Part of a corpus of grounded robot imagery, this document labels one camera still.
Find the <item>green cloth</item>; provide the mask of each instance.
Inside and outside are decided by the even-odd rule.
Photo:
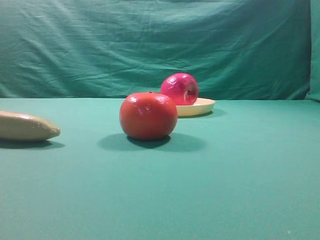
[[[123,98],[187,72],[212,99],[304,99],[308,0],[1,0],[0,97]]]
[[[121,99],[0,99],[54,121],[0,142],[1,240],[319,240],[320,104],[222,100],[168,142],[129,141]]]
[[[320,101],[320,1],[311,0],[311,77],[307,99]]]

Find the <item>toy fruit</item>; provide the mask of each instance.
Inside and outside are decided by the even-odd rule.
[[[161,93],[169,96],[176,105],[193,105],[199,96],[199,87],[193,76],[176,73],[163,81]]]
[[[151,141],[168,136],[176,127],[176,104],[166,95],[137,92],[123,101],[119,112],[120,125],[129,137]]]
[[[30,114],[0,111],[0,140],[37,142],[60,135],[53,122]]]

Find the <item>pink apple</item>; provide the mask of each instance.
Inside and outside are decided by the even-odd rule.
[[[199,96],[199,87],[193,76],[181,72],[163,81],[161,94],[170,97],[176,105],[193,105]]]

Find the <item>green tablecloth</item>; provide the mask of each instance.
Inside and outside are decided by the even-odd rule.
[[[121,99],[0,99],[51,119],[0,142],[1,240],[319,240],[320,104],[218,101],[167,142],[129,141]]]

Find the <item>cream plate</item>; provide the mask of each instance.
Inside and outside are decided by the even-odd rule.
[[[176,108],[179,117],[189,117],[209,113],[215,103],[215,100],[198,97],[193,105],[177,105]]]

